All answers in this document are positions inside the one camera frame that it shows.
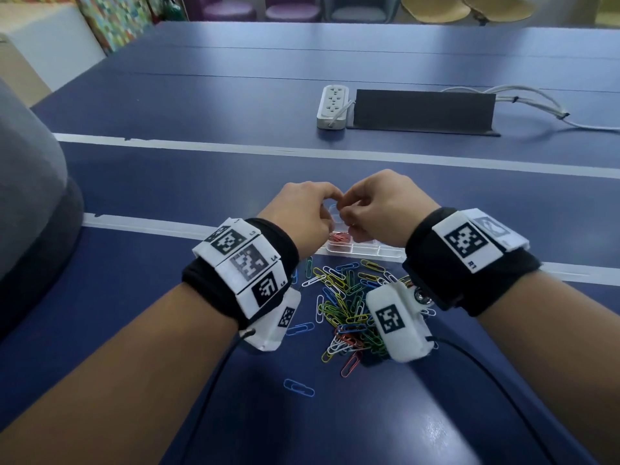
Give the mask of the person's left hand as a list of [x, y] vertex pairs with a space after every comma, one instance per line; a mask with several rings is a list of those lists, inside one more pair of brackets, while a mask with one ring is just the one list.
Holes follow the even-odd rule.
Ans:
[[300, 258], [310, 257], [328, 240], [329, 234], [317, 234], [319, 205], [338, 201], [343, 193], [329, 182], [287, 183], [280, 193], [258, 214], [283, 230], [296, 245]]

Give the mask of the person's right hand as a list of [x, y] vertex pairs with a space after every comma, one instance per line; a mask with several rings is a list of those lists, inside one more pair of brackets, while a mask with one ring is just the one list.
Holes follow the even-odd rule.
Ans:
[[410, 178], [387, 169], [357, 182], [337, 201], [344, 224], [345, 209], [368, 209], [365, 226], [374, 240], [396, 248], [404, 248], [423, 219], [439, 207]]

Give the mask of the person's left forearm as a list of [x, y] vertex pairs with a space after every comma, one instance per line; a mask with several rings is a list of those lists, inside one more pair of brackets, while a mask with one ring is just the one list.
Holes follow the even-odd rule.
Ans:
[[179, 284], [0, 433], [0, 465], [158, 465], [237, 330]]

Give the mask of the person's right forearm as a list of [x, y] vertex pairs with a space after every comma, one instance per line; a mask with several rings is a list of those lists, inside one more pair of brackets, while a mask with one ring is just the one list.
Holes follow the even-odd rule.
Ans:
[[620, 465], [620, 315], [537, 271], [477, 321], [593, 458]]

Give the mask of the clear plastic compartment box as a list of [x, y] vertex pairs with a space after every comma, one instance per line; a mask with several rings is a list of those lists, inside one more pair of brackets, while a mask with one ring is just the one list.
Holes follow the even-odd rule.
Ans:
[[[334, 231], [348, 232], [348, 227], [341, 220], [336, 204], [329, 207], [329, 212], [335, 222]], [[350, 244], [335, 245], [327, 241], [316, 252], [317, 255], [341, 256], [351, 258], [368, 258], [374, 260], [403, 262], [406, 259], [404, 249], [384, 245], [376, 240], [369, 242], [354, 242]]]

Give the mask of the pile of coloured paper clips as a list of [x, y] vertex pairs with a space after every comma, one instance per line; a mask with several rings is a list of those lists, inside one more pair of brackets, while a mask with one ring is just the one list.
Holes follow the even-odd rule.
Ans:
[[437, 312], [432, 301], [414, 287], [409, 276], [395, 264], [376, 260], [351, 260], [308, 257], [293, 273], [293, 286], [309, 295], [314, 322], [300, 322], [310, 328], [326, 324], [331, 330], [329, 346], [321, 355], [326, 364], [331, 359], [346, 359], [340, 377], [347, 378], [362, 363], [389, 359], [372, 315], [366, 305], [367, 294], [388, 282], [403, 282], [422, 303], [424, 320]]

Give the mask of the black wristband with marker tags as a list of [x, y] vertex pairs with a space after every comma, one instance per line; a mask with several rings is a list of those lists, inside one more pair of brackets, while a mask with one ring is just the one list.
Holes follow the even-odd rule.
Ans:
[[530, 242], [486, 212], [441, 207], [415, 228], [404, 268], [442, 310], [477, 317], [520, 278], [540, 270]]
[[289, 235], [261, 218], [228, 218], [192, 252], [182, 282], [241, 330], [283, 301], [300, 261]]

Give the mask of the white power strip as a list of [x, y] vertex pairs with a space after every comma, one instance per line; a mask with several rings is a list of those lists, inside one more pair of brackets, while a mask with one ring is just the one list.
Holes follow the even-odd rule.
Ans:
[[350, 89], [345, 85], [325, 86], [316, 115], [317, 128], [328, 131], [345, 129], [348, 110], [353, 104]]

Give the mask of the single blue paper clip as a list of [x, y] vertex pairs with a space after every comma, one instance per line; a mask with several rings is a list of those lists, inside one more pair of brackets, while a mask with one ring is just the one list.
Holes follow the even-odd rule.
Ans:
[[283, 387], [307, 398], [313, 398], [315, 396], [315, 390], [313, 388], [290, 378], [283, 381]]

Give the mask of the purple chair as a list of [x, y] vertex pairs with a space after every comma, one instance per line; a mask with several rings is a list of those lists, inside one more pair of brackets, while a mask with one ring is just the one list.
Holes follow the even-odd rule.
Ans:
[[265, 0], [268, 22], [314, 23], [322, 20], [321, 6], [316, 0]]
[[249, 2], [240, 0], [199, 0], [203, 21], [254, 22], [257, 12]]

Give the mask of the yellow chair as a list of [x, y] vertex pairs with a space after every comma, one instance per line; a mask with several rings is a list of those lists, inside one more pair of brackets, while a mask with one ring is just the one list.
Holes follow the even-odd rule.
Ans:
[[453, 23], [471, 13], [462, 0], [401, 0], [400, 4], [416, 21], [426, 24]]
[[487, 23], [514, 23], [526, 20], [536, 7], [527, 0], [461, 0], [471, 10], [476, 21]]

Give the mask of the colourful patterned panel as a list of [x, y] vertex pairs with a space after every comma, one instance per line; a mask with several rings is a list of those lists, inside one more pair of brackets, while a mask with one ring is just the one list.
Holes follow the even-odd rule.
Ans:
[[152, 25], [146, 0], [74, 0], [106, 55]]

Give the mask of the white cabinet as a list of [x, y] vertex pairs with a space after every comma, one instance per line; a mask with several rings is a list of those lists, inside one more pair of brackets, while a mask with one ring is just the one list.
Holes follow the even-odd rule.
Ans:
[[106, 57], [74, 4], [0, 2], [0, 78], [27, 107]]

